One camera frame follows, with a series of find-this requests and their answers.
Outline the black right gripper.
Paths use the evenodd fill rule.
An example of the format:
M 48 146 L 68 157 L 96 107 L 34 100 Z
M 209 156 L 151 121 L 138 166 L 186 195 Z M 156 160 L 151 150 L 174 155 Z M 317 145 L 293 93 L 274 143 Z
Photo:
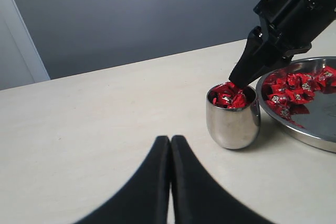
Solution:
M 260 18 L 248 35 L 244 52 L 229 81 L 244 88 L 266 73 L 284 68 L 303 54 L 335 20 L 335 0 L 261 0 L 254 8 Z

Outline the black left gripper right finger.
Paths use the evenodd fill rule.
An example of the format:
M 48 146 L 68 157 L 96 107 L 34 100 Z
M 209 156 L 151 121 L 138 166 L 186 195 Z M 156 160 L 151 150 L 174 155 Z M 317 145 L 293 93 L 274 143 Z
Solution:
M 199 162 L 184 136 L 173 136 L 171 149 L 176 223 L 271 223 L 223 189 Z

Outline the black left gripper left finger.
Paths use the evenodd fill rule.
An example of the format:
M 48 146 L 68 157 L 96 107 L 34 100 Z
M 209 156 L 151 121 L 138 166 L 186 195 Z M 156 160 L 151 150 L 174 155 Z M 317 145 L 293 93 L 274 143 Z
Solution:
M 169 193 L 170 140 L 158 136 L 126 184 L 77 223 L 167 223 Z

